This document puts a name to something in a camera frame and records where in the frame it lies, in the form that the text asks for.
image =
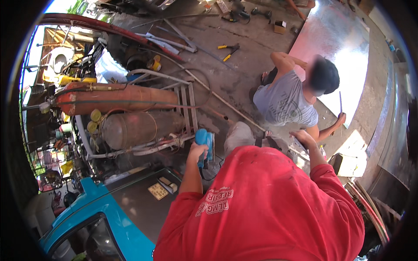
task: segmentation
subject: concrete floor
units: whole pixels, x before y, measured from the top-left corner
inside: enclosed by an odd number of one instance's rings
[[[262,115],[257,111],[256,107],[250,103],[249,90],[252,87],[259,86],[260,75],[264,71],[271,70],[274,66],[269,58],[271,52],[288,53],[296,40],[297,35],[290,32],[290,28],[295,26],[299,30],[303,26],[303,21],[298,16],[292,16],[283,8],[283,2],[274,0],[250,0],[243,1],[245,9],[250,12],[254,7],[260,10],[271,10],[273,12],[272,21],[284,20],[288,23],[285,34],[277,34],[273,32],[273,25],[268,24],[263,16],[251,16],[248,24],[229,23],[221,20],[219,17],[198,17],[198,18],[177,18],[171,22],[175,24],[186,36],[192,41],[202,45],[204,48],[224,58],[228,54],[228,50],[218,50],[219,45],[234,45],[239,43],[241,48],[227,61],[236,71],[233,71],[206,53],[199,51],[197,53],[189,53],[183,51],[180,56],[187,61],[184,66],[186,68],[198,68],[203,70],[212,83],[213,90],[235,106],[240,112],[244,113],[261,127],[272,130],[274,135],[281,137],[289,143],[288,132],[296,130],[302,125],[286,124],[284,127],[275,127],[266,122]],[[204,10],[196,0],[177,0],[162,16],[168,17],[182,14],[197,14]],[[217,13],[216,4],[213,5],[212,13]],[[369,63],[367,68],[367,76],[364,84],[363,93],[349,129],[341,127],[333,136],[330,136],[320,142],[324,145],[328,158],[336,152],[342,152],[346,155],[363,157],[365,149],[370,142],[375,131],[377,121],[382,109],[386,81],[387,81],[387,61],[392,59],[390,50],[385,43],[385,36],[379,28],[356,7],[356,14],[364,18],[366,24],[370,27],[370,47],[369,47]],[[151,25],[137,27],[133,26],[153,20],[155,18],[140,19],[130,15],[117,15],[113,20],[113,24],[122,28],[131,30],[135,33],[145,33],[150,29]],[[169,73],[177,70],[177,68],[169,61],[162,59],[162,72]],[[207,98],[207,91],[195,84],[196,104],[203,103]],[[319,114],[318,127],[324,129],[329,127],[336,121],[336,117],[320,102],[314,104]],[[233,122],[244,121],[233,110],[225,106],[215,97],[198,109],[198,121],[200,127],[205,127],[216,135],[216,159],[212,164],[210,177],[215,175],[219,170],[219,162],[223,159],[223,143],[226,133]],[[368,189],[375,179],[380,167],[377,162],[385,144],[388,133],[389,121],[386,122],[381,135],[378,146],[374,153],[368,159],[367,168],[360,182]],[[249,124],[254,134],[258,137],[262,136],[262,132],[255,126]],[[129,156],[129,162],[135,161],[135,157]],[[175,160],[167,159],[164,156],[163,161],[171,164]],[[309,165],[301,166],[306,172],[309,172]]]

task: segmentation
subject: bottle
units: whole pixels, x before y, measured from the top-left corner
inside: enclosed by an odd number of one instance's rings
[[[326,160],[326,153],[325,153],[324,147],[322,147],[322,145],[319,147],[319,151],[321,152],[322,156],[324,157],[324,160]]]

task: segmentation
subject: vehicle window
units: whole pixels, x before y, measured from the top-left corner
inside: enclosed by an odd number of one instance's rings
[[[82,227],[62,242],[52,255],[58,261],[122,260],[104,218]]]

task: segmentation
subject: label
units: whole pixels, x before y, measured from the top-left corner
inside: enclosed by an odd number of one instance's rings
[[[168,195],[168,191],[161,186],[160,183],[156,183],[148,188],[151,194],[157,199],[160,200],[166,195]]]

